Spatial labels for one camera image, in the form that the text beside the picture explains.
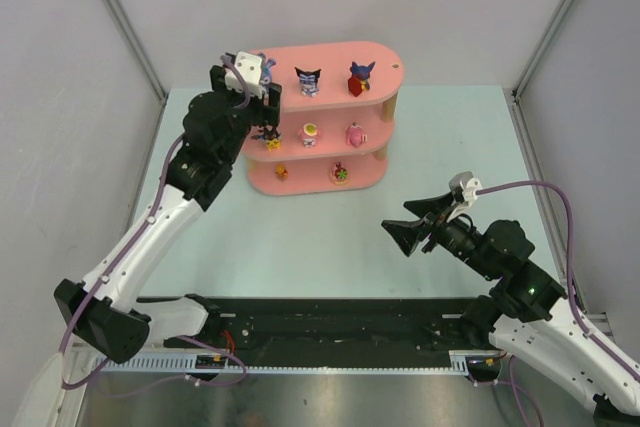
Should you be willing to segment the purple bunny figurine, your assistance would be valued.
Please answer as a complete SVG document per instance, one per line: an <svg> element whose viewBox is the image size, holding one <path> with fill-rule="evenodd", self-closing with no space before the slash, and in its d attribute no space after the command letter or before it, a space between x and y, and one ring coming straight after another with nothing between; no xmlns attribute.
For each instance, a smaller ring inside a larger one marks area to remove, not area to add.
<svg viewBox="0 0 640 427"><path fill-rule="evenodd" d="M261 77L260 85L268 87L272 82L272 68L277 64L277 61L272 57L267 57L263 52L257 54L261 58Z"/></svg>

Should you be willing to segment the yellow mouse dragon-costume figurine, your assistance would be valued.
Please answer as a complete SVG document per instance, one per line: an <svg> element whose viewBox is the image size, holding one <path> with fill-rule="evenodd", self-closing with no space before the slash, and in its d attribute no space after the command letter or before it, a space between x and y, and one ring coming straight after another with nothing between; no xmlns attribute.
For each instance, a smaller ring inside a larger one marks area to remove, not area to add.
<svg viewBox="0 0 640 427"><path fill-rule="evenodd" d="M268 151L281 148L281 134L275 126L266 125L259 128L251 139L262 141Z"/></svg>

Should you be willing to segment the black purple-bow imp figurine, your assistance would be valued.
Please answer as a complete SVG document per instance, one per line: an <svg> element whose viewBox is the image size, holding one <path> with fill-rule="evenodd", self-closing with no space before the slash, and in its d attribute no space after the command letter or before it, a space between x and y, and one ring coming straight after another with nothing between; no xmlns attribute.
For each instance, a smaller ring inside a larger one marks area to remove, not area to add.
<svg viewBox="0 0 640 427"><path fill-rule="evenodd" d="M300 84L301 94L306 97L315 97L319 93L319 79L321 70L303 70L295 67L296 76Z"/></svg>

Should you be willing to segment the yellow mouse navy-hood figurine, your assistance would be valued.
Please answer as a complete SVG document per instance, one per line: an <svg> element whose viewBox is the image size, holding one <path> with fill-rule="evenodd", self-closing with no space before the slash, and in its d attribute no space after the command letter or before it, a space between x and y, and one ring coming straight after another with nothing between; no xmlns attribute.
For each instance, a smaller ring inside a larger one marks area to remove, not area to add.
<svg viewBox="0 0 640 427"><path fill-rule="evenodd" d="M347 87L352 96L359 97L370 90L370 77L375 65L375 61L366 65L357 64L355 61L351 63Z"/></svg>

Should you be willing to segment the pink bear strawberry figurine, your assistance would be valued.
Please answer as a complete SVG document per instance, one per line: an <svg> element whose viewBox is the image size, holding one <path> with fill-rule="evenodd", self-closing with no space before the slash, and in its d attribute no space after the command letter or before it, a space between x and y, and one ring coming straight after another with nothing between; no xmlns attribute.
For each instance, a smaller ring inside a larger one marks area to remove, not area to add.
<svg viewBox="0 0 640 427"><path fill-rule="evenodd" d="M329 179L334 185L345 185L349 182L349 171L341 162L335 162L329 171Z"/></svg>

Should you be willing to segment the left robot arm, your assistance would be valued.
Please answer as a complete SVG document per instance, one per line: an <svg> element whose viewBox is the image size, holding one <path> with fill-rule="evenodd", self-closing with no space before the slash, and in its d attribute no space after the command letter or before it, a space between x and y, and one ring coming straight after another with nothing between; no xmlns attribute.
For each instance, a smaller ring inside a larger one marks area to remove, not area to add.
<svg viewBox="0 0 640 427"><path fill-rule="evenodd" d="M171 144L156 194L114 249L82 281L64 279L54 299L66 323L59 350L77 336L118 364L145 345L200 333L209 317L194 295L141 303L142 287L171 245L213 204L255 127L277 127L282 88L259 67L215 65Z"/></svg>

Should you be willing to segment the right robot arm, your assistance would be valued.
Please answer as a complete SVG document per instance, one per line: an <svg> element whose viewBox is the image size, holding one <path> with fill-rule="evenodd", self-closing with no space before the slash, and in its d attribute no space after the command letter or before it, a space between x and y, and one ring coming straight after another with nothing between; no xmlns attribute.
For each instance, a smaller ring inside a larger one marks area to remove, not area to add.
<svg viewBox="0 0 640 427"><path fill-rule="evenodd" d="M461 316L473 345L509 352L571 394L598 426L639 423L639 365L573 305L567 290L530 256L535 246L519 222L495 220L479 231L458 213L456 196L405 202L414 221L385 220L401 251L448 251L493 282Z"/></svg>

